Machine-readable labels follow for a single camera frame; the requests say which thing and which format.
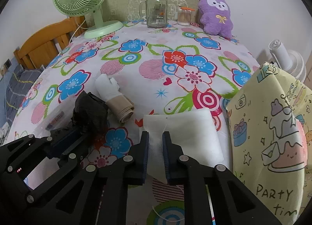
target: white fan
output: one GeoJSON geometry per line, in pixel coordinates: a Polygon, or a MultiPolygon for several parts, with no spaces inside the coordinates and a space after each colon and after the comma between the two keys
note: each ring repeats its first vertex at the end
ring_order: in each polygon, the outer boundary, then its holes
{"type": "Polygon", "coordinates": [[[288,72],[301,82],[305,80],[307,71],[299,52],[286,50],[284,44],[278,39],[273,40],[269,44],[269,49],[279,68],[288,72]]]}

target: blue star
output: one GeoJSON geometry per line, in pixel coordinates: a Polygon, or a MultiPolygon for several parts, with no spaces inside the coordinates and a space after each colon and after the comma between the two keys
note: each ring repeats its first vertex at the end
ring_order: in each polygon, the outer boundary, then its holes
{"type": "Polygon", "coordinates": [[[164,90],[157,90],[157,93],[155,93],[155,95],[158,95],[157,97],[161,97],[161,98],[163,98],[163,96],[165,96],[165,97],[167,97],[165,94],[166,93],[168,93],[168,92],[165,92],[166,90],[164,89],[164,90]]]}

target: yellow bow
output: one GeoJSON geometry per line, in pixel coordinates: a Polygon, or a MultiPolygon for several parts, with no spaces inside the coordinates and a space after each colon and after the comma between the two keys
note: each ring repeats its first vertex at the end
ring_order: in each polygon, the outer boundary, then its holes
{"type": "Polygon", "coordinates": [[[220,15],[216,15],[216,17],[218,18],[218,19],[220,19],[220,23],[222,23],[223,22],[223,24],[225,24],[225,22],[224,21],[226,21],[227,20],[227,18],[225,17],[225,16],[220,16],[220,15]]]}

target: fan base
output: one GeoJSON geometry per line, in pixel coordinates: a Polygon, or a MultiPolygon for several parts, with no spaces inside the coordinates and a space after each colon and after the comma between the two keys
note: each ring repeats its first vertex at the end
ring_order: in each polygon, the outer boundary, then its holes
{"type": "Polygon", "coordinates": [[[121,29],[124,25],[120,21],[108,21],[103,23],[103,27],[96,28],[95,26],[89,28],[85,32],[85,39],[103,37],[109,33],[121,29]]]}

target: yellow gift bag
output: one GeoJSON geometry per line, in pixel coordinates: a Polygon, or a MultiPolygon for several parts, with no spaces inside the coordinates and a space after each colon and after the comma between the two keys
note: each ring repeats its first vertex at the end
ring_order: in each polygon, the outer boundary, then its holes
{"type": "Polygon", "coordinates": [[[312,91],[267,62],[227,105],[233,173],[283,225],[312,196],[311,110],[312,91]]]}

